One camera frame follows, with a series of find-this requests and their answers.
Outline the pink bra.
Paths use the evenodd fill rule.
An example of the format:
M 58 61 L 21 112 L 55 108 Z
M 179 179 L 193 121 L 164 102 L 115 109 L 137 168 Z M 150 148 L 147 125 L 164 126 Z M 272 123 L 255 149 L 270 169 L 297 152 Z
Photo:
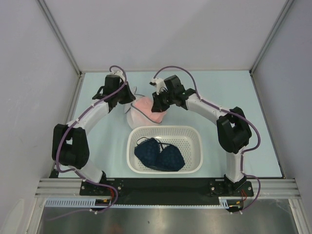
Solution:
M 141 113 L 143 113 L 144 116 L 146 116 L 152 122 L 160 124 L 165 115 L 167 114 L 167 112 L 166 111 L 152 112 L 152 107 L 153 101 L 149 97 L 140 97 L 134 103 L 134 108 L 136 110 L 139 110 Z

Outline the white mesh laundry bag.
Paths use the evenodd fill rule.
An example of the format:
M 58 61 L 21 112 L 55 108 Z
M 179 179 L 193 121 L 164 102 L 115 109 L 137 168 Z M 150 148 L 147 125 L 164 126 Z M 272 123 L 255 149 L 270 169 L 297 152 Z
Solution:
M 132 129 L 135 129 L 137 127 L 142 127 L 142 126 L 160 125 L 162 122 L 160 124 L 152 122 L 146 116 L 144 116 L 143 113 L 141 113 L 139 110 L 136 110 L 134 108 L 135 101 L 138 100 L 140 97 L 145 97 L 145 95 L 137 94 L 137 87 L 136 86 L 131 88 L 131 91 L 134 94 L 134 96 L 136 97 L 136 99 L 131 103 L 125 104 L 125 107 L 124 107 L 124 113 L 126 114 L 126 118 L 127 118 L 127 122 L 129 124 L 129 126 Z

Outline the navy blue lace bra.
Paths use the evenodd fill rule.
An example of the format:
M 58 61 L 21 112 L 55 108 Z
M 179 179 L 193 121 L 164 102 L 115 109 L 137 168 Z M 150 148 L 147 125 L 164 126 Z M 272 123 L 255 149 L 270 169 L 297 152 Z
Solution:
M 134 154 L 145 167 L 156 171 L 177 172 L 185 166 L 182 153 L 176 146 L 156 138 L 140 138 Z

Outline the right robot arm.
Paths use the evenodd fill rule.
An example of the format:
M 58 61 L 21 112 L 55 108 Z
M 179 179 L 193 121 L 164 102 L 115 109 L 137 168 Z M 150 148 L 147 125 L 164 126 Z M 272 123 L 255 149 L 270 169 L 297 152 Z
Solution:
M 185 89 L 176 75 L 166 79 L 152 78 L 150 84 L 156 88 L 152 93 L 152 112 L 162 113 L 171 105 L 176 105 L 195 112 L 216 125 L 218 142 L 226 151 L 225 191 L 229 195 L 241 192 L 246 176 L 241 169 L 240 154 L 252 136 L 242 109 L 235 107 L 222 111 L 221 106 L 209 104 L 195 89 Z

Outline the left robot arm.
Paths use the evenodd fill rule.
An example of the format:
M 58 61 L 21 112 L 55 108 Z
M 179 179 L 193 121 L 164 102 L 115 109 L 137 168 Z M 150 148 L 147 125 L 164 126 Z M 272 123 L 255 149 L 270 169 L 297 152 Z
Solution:
M 91 105 L 80 116 L 66 124 L 57 124 L 53 130 L 52 159 L 60 173 L 75 172 L 91 181 L 91 190 L 104 194 L 108 183 L 106 175 L 90 159 L 87 135 L 97 123 L 108 115 L 117 104 L 128 104 L 135 100 L 125 74 L 118 70 L 110 72 Z

